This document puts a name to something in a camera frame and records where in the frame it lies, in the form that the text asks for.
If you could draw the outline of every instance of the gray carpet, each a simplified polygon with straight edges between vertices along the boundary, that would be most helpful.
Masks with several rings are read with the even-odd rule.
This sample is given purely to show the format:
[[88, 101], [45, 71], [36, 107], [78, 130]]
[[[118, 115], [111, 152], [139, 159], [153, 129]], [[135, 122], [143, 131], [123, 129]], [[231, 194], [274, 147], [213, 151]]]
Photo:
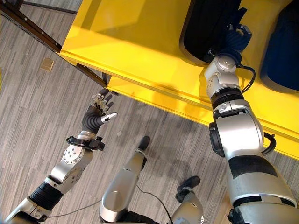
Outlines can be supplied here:
[[[63, 43], [74, 15], [38, 7], [21, 10]], [[65, 138], [77, 135], [91, 95], [101, 87], [62, 58], [1, 17], [0, 67], [0, 211], [6, 217], [45, 179], [60, 161]], [[44, 57], [55, 60], [51, 73], [39, 69]], [[101, 127], [106, 147], [95, 152], [79, 183], [54, 208], [64, 214], [101, 198], [116, 172], [144, 135], [151, 137], [148, 162], [139, 186], [156, 194], [170, 213], [177, 208], [176, 187], [191, 175], [201, 177], [195, 189], [206, 224], [213, 223], [226, 190], [225, 160], [212, 152], [206, 126], [124, 96], [114, 97], [117, 119]], [[299, 198], [299, 161], [272, 153], [278, 168]], [[129, 209], [160, 223], [168, 221], [161, 204], [135, 191]], [[99, 223], [98, 205], [46, 224]]]

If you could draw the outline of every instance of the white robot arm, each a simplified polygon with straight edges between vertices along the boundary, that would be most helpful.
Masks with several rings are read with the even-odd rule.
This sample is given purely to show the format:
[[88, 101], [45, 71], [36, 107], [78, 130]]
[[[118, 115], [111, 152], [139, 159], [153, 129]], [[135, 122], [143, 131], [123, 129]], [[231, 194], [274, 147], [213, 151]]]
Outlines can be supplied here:
[[297, 202], [280, 173], [264, 158], [263, 129], [244, 100], [228, 55], [214, 58], [205, 72], [213, 105], [209, 125], [213, 150], [228, 161], [233, 224], [297, 224]]

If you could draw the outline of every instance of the brown metal bar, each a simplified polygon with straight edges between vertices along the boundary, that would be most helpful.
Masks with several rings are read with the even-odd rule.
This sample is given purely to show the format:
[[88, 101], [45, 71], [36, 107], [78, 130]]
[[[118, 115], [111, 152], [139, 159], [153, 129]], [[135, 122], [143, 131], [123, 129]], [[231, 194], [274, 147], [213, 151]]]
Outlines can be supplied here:
[[13, 4], [6, 0], [0, 1], [0, 14], [31, 35], [34, 39], [54, 52], [60, 52], [61, 45], [40, 29], [33, 21], [21, 13]]
[[105, 81], [103, 79], [101, 79], [100, 77], [97, 76], [97, 74], [95, 74], [93, 71], [91, 71], [88, 67], [86, 67], [85, 65], [81, 65], [81, 64], [77, 64], [75, 66], [78, 70], [80, 70], [81, 72], [83, 72], [85, 75], [87, 75], [88, 77], [90, 77], [93, 81], [95, 81], [96, 83], [100, 84], [101, 86], [103, 86], [104, 88], [107, 87], [107, 83], [105, 83]]
[[[40, 29], [33, 21], [31, 21], [27, 16], [19, 11], [17, 5], [22, 5], [23, 0], [16, 0], [14, 4], [6, 1], [0, 0], [0, 14], [10, 20], [13, 24], [24, 30], [34, 39], [45, 45], [50, 50], [55, 53], [59, 53], [62, 46], [57, 43], [52, 37], [46, 34], [42, 29]], [[107, 82], [98, 77], [93, 71], [91, 71], [88, 67], [77, 64], [75, 66], [78, 70], [83, 72], [85, 75], [90, 77], [93, 81], [100, 84], [103, 87], [107, 87]]]
[[20, 8], [21, 8], [21, 6], [22, 6], [22, 4], [23, 4], [23, 1], [24, 1], [24, 0], [17, 0], [14, 6], [15, 6], [18, 10], [20, 10]]

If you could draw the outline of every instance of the robot leg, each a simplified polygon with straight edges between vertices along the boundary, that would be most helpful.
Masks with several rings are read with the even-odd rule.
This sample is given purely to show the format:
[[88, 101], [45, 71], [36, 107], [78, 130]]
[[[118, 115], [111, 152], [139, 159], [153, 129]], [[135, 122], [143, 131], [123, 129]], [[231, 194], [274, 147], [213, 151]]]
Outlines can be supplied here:
[[197, 186], [200, 182], [198, 176], [193, 176], [182, 185], [178, 187], [178, 193], [176, 194], [176, 199], [178, 200], [180, 206], [172, 215], [171, 219], [174, 224], [202, 224], [203, 209], [199, 199], [196, 197], [192, 188]]
[[131, 159], [119, 171], [104, 193], [100, 204], [102, 221], [117, 222], [128, 213], [128, 205], [132, 199], [139, 174], [146, 162], [144, 151], [149, 142], [149, 137], [143, 137]]

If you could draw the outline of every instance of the small brown tile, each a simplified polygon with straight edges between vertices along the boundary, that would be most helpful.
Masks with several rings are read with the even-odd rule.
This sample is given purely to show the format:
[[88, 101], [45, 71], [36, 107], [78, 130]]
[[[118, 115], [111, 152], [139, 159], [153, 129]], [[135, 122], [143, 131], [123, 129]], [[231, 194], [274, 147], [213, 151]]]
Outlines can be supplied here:
[[54, 65], [54, 60], [52, 60], [51, 58], [45, 57], [41, 64], [41, 69], [51, 72], [53, 65]]

